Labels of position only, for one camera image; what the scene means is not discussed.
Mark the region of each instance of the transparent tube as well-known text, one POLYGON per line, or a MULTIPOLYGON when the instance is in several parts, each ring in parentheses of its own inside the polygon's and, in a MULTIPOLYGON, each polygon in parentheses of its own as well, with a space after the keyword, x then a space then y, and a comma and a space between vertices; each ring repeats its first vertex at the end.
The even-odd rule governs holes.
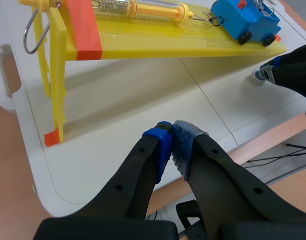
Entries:
POLYGON ((160 0, 94 0, 96 16, 116 16, 183 22, 193 15, 187 5, 160 0))

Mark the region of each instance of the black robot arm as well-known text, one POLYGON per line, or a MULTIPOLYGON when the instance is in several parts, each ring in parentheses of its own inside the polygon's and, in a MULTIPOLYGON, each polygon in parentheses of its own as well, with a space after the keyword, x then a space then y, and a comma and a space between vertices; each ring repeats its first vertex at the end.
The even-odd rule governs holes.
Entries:
POLYGON ((178 239, 174 223, 145 220, 171 151, 196 196, 207 239, 284 240, 306 234, 305 213, 236 164, 206 133, 177 121, 145 132, 93 200, 72 215, 42 221, 34 239, 178 239))

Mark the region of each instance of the yellow plastic board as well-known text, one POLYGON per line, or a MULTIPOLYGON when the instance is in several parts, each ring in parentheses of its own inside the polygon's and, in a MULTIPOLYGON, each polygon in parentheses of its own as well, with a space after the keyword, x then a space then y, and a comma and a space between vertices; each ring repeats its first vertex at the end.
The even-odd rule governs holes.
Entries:
MULTIPOLYGON (((190 5, 189 10, 205 16, 209 8, 190 5)), ((74 35, 67 12, 61 13, 67 26, 67 60, 76 59, 74 35)), ((223 27, 204 21, 184 23, 138 20, 131 18, 98 17, 98 31, 103 48, 102 59, 271 56, 286 51, 280 42, 269 47, 249 42, 239 45, 223 27)))

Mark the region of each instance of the white plastic handle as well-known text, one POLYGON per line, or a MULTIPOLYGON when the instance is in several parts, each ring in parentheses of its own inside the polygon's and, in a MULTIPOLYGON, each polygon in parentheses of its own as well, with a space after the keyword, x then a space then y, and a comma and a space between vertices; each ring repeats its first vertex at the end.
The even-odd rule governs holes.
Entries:
POLYGON ((0 46, 0 106, 11 113, 15 113, 14 100, 11 98, 9 91, 5 69, 3 65, 3 58, 6 56, 11 56, 12 52, 8 47, 0 46))

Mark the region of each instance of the yellow support leg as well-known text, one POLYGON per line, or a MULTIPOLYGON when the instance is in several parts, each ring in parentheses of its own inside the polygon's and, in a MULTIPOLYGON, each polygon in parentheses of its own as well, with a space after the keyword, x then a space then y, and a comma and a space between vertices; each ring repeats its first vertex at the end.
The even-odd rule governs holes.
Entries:
MULTIPOLYGON (((42 14, 40 12, 38 12, 35 17, 34 30, 35 30, 34 31, 35 39, 36 39, 36 42, 38 42, 44 32, 42 14)), ((48 76, 47 76, 47 74, 49 73, 49 66, 46 60, 46 55, 45 55, 45 43, 46 42, 47 42, 47 38, 44 39, 43 43, 38 48, 37 54, 38 54, 38 59, 39 59, 39 65, 41 68, 41 75, 42 75, 43 85, 45 89, 45 94, 46 94, 46 97, 50 98, 51 92, 50 92, 48 76)))
POLYGON ((45 135, 50 147, 64 142, 64 97, 67 28, 57 8, 50 8, 51 86, 55 131, 45 135))

